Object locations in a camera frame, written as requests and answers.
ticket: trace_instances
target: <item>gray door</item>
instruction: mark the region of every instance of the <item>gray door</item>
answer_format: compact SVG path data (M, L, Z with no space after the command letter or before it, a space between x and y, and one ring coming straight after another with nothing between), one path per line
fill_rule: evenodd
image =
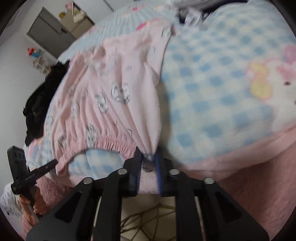
M75 41L59 20L45 8L34 21L27 35L56 58Z

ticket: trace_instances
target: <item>bed sheet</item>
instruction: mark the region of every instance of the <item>bed sheet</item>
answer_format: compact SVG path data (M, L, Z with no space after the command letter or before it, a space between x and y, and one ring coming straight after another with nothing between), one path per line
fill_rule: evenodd
M203 29L180 32L176 10L162 3L137 1L119 9L74 42L59 60L66 61L105 38L142 31L159 18L174 23L179 34L168 43L158 86L160 146L185 169L194 170L201 160L247 147L295 124L296 38L272 4L264 0L228 4L213 12ZM29 147L32 167L53 158L46 135L51 111L49 107L44 138ZM74 158L68 171L102 178L122 164L119 154L86 150Z

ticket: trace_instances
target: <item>bed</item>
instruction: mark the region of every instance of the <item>bed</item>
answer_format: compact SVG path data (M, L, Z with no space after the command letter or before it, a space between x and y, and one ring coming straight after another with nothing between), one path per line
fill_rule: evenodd
M234 191L229 183L239 177L232 175L256 164L263 163L262 167L272 159L267 163L278 165L280 154L296 141L296 37L278 10L264 0L224 5L210 14L202 28L183 28L174 8L165 6L164 1L143 0L96 24L59 61L65 62L106 38L141 31L160 19L173 23L176 35L167 45L157 87L162 119L159 145L176 167L194 178L223 180L224 188L244 203L246 193L252 190ZM34 140L26 150L32 169L54 158L52 111L50 106L44 137ZM121 155L112 151L84 150L73 157L65 175L52 171L49 177L75 186L86 176L106 177L123 162ZM289 163L284 165L289 170L293 167L291 162L282 163ZM280 177L285 170L274 173ZM142 172L140 192L158 192L155 172ZM280 204L270 202L264 207L276 205ZM295 203L284 206L292 212ZM291 212L277 221L279 229ZM258 219L273 238L276 229L264 222L270 216Z

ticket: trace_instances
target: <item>human hand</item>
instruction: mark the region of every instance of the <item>human hand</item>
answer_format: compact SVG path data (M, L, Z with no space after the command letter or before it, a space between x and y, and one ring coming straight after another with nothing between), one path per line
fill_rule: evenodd
M28 204L30 204L30 200L24 197L23 195L19 196L19 202L24 210L24 217L29 222L31 226L34 226L37 224L37 221L35 220L34 216L31 214L30 209L28 208ZM47 213L48 208L46 206L46 203L40 194L40 189L36 187L35 191L35 202L34 202L34 213L39 213L40 215L44 215Z

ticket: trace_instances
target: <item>gingham pattern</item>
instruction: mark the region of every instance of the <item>gingham pattern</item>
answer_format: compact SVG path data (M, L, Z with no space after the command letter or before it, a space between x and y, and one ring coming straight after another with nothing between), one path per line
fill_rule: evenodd
M133 32L141 22L155 17L176 22L174 11L154 11L158 4L134 2L133 7L143 8L128 18L122 16L131 5L120 9L77 40L60 60L98 45L106 37ZM158 86L160 145L181 165L236 150L272 134L272 108L250 94L245 71L250 61L283 58L284 48L296 44L283 17L263 0L223 6L211 14L206 27L185 29L170 39ZM30 148L30 164L40 166L50 161L50 146L45 136L42 143ZM87 150L68 170L101 178L122 163L116 153Z

